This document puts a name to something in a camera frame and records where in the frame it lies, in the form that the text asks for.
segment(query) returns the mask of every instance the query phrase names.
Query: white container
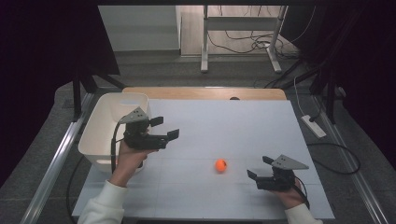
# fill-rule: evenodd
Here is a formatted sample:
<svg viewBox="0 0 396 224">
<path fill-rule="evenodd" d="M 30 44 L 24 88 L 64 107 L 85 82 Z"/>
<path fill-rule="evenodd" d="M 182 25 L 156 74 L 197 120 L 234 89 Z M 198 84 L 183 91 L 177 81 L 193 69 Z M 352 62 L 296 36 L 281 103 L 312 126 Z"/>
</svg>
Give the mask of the white container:
<svg viewBox="0 0 396 224">
<path fill-rule="evenodd" d="M 108 93 L 99 99 L 78 144 L 79 152 L 98 170 L 111 173 L 110 147 L 117 122 L 139 106 L 148 114 L 149 98 L 147 95 Z M 123 138 L 124 131 L 125 124 L 121 124 L 116 140 Z"/>
</svg>

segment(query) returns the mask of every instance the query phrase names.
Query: white cloth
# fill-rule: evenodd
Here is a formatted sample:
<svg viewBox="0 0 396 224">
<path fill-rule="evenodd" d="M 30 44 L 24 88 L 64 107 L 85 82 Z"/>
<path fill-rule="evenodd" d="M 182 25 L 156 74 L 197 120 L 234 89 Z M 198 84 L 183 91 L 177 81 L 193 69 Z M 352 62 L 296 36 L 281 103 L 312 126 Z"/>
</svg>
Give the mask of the white cloth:
<svg viewBox="0 0 396 224">
<path fill-rule="evenodd" d="M 285 211 L 289 224 L 322 224 L 314 219 L 304 203 Z"/>
<path fill-rule="evenodd" d="M 124 214 L 122 204 L 128 189 L 112 185 L 106 181 L 98 196 L 88 201 L 78 219 L 79 224 L 120 224 Z M 305 204 L 285 211 L 289 224 L 322 224 L 315 220 Z"/>
<path fill-rule="evenodd" d="M 100 194 L 88 201 L 78 223 L 120 224 L 124 214 L 122 204 L 127 193 L 128 189 L 106 181 Z"/>
</svg>

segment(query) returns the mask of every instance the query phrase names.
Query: table leg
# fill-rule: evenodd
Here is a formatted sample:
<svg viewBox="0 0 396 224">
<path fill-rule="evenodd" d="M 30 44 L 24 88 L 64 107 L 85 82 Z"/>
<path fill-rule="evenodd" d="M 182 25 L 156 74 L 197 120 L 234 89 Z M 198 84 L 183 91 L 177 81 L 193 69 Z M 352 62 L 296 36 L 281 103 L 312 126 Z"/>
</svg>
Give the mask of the table leg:
<svg viewBox="0 0 396 224">
<path fill-rule="evenodd" d="M 269 45 L 267 45 L 267 48 L 266 48 L 268 57 L 270 58 L 271 64 L 274 67 L 274 71 L 276 73 L 282 72 L 279 62 L 277 61 L 275 46 L 276 46 L 277 37 L 279 36 L 280 27 L 282 26 L 283 19 L 285 18 L 285 13 L 286 13 L 286 6 L 283 6 L 280 9 L 279 15 L 277 16 L 276 27 L 275 27 L 275 30 L 274 30 L 274 33 L 273 33 L 273 36 L 271 39 L 271 43 Z"/>
<path fill-rule="evenodd" d="M 204 40 L 202 44 L 202 51 L 201 51 L 201 72 L 207 73 L 208 70 L 208 46 L 207 46 L 207 6 L 204 6 Z"/>
</svg>

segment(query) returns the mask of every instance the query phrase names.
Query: black curtain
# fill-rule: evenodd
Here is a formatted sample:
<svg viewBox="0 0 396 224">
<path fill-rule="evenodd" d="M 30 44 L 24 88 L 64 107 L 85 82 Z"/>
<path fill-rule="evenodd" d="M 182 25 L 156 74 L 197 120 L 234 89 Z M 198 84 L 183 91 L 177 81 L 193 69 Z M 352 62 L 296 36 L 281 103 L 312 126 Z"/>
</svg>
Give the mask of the black curtain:
<svg viewBox="0 0 396 224">
<path fill-rule="evenodd" d="M 344 106 L 396 167 L 396 7 L 369 1 L 335 65 Z"/>
<path fill-rule="evenodd" d="M 46 120 L 56 90 L 97 72 L 120 73 L 96 5 L 1 1 L 1 185 Z"/>
</svg>

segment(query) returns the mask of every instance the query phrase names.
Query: metal frame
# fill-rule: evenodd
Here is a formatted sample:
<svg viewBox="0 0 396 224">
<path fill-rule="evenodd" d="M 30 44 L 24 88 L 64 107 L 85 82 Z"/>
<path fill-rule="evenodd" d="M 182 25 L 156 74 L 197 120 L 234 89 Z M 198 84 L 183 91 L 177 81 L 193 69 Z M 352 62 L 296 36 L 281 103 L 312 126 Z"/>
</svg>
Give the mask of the metal frame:
<svg viewBox="0 0 396 224">
<path fill-rule="evenodd" d="M 52 162 L 49 165 L 47 172 L 45 173 L 40 185 L 35 192 L 35 196 L 30 202 L 25 214 L 21 220 L 22 223 L 36 223 L 40 214 L 46 204 L 48 197 L 52 191 L 56 179 L 64 166 L 64 161 L 70 151 L 73 142 L 78 135 L 78 131 L 84 119 L 88 116 L 88 108 L 93 98 L 92 93 L 87 93 L 82 101 L 82 110 L 79 119 L 76 122 L 72 122 L 64 135 L 64 139 L 59 145 Z"/>
<path fill-rule="evenodd" d="M 319 105 L 317 98 L 315 96 L 313 98 L 314 101 L 316 101 L 316 105 Z M 320 113 L 320 117 L 323 120 L 327 130 L 330 132 L 330 137 L 332 138 L 332 141 L 335 144 L 346 147 L 347 145 L 344 142 L 341 134 L 338 132 L 337 126 L 335 124 L 332 124 L 332 122 L 329 120 L 325 113 Z M 344 150 L 341 149 L 339 149 L 339 153 L 349 172 L 353 171 L 355 167 L 358 166 L 354 158 L 349 153 L 346 153 Z M 352 175 L 351 178 L 355 184 L 356 189 L 361 195 L 361 198 L 363 199 L 374 223 L 389 224 L 389 221 L 383 211 L 381 204 L 373 193 L 370 185 L 364 178 L 364 175 L 361 172 L 357 172 L 356 174 Z"/>
<path fill-rule="evenodd" d="M 201 72 L 208 71 L 208 31 L 274 31 L 271 42 L 266 45 L 266 51 L 276 73 L 281 73 L 276 57 L 275 44 L 285 17 L 286 7 L 282 7 L 277 18 L 275 17 L 208 17 L 207 5 L 204 6 L 204 40 L 201 52 Z"/>
</svg>

